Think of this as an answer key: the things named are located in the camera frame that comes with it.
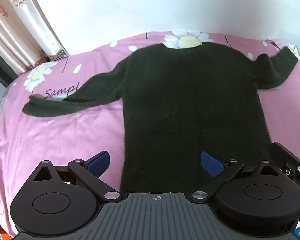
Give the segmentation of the black knit sweater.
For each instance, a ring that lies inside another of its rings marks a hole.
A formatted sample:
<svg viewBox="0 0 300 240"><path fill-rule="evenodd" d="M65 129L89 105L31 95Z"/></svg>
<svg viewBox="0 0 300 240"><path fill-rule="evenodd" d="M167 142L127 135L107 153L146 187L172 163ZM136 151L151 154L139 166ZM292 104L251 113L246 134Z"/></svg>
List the black knit sweater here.
<svg viewBox="0 0 300 240"><path fill-rule="evenodd" d="M122 100L121 192L190 192L210 179L203 152L248 166L268 158L271 140L258 90L280 86L297 62L287 47L250 60L217 43L188 49L155 44L62 101L31 96L23 112L53 117Z"/></svg>

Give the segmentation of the pink floral bed sheet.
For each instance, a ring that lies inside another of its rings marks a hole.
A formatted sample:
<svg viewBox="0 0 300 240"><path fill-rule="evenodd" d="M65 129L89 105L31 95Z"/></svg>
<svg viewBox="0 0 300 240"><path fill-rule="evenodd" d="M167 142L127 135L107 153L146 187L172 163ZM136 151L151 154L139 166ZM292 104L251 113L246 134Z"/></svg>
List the pink floral bed sheet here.
<svg viewBox="0 0 300 240"><path fill-rule="evenodd" d="M0 225L10 236L17 230L10 205L32 171L43 160L66 165L89 159L102 150L110 167L102 179L117 189L123 165L122 103L117 101L58 118L34 118L22 111L29 96L63 99L90 77L109 72L132 52L164 43L177 48L185 33L151 32L113 41L57 63L45 63L9 85L0 104ZM270 137L300 159L300 63L279 87L259 91Z"/></svg>

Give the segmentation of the beige floral curtain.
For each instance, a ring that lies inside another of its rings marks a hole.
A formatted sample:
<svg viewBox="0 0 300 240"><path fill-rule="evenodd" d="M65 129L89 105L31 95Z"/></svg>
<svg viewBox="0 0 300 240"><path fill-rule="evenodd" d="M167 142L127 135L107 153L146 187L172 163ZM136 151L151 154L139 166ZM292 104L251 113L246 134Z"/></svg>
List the beige floral curtain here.
<svg viewBox="0 0 300 240"><path fill-rule="evenodd" d="M21 75L69 54L37 0L0 0L0 56Z"/></svg>

